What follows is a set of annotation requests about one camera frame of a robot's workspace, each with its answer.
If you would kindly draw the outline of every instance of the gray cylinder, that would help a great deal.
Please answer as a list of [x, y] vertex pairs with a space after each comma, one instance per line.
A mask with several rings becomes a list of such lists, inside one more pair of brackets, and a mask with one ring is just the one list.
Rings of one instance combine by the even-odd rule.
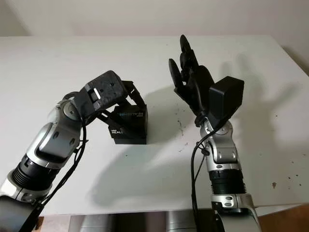
[[196, 232], [192, 210], [168, 211], [166, 220], [167, 232]]

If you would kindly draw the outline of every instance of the white wall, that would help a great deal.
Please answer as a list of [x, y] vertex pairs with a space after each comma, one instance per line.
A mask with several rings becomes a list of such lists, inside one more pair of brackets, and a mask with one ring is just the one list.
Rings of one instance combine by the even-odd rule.
[[309, 73], [309, 0], [1, 1], [30, 35], [270, 34]]

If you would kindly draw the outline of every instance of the black cable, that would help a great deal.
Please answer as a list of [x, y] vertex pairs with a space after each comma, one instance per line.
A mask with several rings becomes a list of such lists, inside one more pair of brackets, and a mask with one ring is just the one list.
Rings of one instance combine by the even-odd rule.
[[195, 154], [197, 152], [197, 149], [200, 148], [199, 146], [201, 144], [203, 144], [203, 142], [205, 140], [207, 140], [209, 137], [214, 135], [218, 130], [219, 130], [219, 128], [215, 128], [212, 132], [210, 132], [209, 134], [205, 135], [196, 144], [196, 146], [193, 149], [192, 155], [191, 155], [191, 184], [192, 184], [191, 199], [192, 199], [193, 216], [194, 216], [195, 224], [197, 226], [197, 232], [200, 232], [200, 224], [199, 224], [199, 219], [198, 219], [197, 195], [196, 195], [196, 189], [195, 189], [195, 182], [196, 182], [197, 175], [195, 176], [195, 173], [194, 173], [194, 158], [195, 158]]
[[199, 174], [199, 171], [201, 170], [201, 167], [203, 165], [204, 160], [205, 160], [205, 155], [203, 155], [202, 161], [201, 161], [201, 163], [200, 163], [200, 165], [198, 167], [197, 174], [195, 175], [195, 178], [194, 178], [194, 183], [197, 181], [197, 176]]
[[82, 128], [83, 128], [82, 145], [77, 149], [77, 152], [76, 152], [75, 157], [74, 157], [73, 165], [70, 167], [70, 169], [67, 171], [67, 173], [64, 175], [64, 177], [61, 179], [61, 181], [55, 187], [54, 191], [44, 199], [44, 202], [42, 203], [44, 206], [51, 200], [51, 198], [55, 195], [55, 193], [66, 183], [68, 178], [75, 171], [79, 161], [81, 160], [81, 158], [83, 156], [85, 146], [86, 146], [86, 143], [87, 143], [87, 140], [86, 140], [87, 131], [86, 131], [86, 124], [85, 124], [85, 122], [82, 118], [81, 118], [81, 121], [82, 121]]

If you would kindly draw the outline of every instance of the floor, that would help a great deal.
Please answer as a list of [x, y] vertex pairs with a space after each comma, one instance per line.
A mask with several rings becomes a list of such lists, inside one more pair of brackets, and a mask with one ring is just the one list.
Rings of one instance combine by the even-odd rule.
[[[165, 232], [166, 216], [165, 212], [151, 212], [119, 214], [116, 217], [111, 215], [46, 217], [36, 232]], [[309, 205], [262, 215], [259, 220], [262, 232], [308, 231]]]

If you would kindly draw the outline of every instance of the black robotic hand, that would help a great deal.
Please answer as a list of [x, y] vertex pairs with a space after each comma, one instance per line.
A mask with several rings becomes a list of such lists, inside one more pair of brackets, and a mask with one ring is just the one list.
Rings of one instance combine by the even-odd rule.
[[199, 65], [186, 37], [180, 37], [181, 72], [173, 59], [169, 59], [169, 71], [175, 89], [197, 116], [200, 127], [208, 120], [213, 128], [221, 127], [235, 113], [242, 102], [244, 81], [227, 76], [217, 83], [208, 69]]

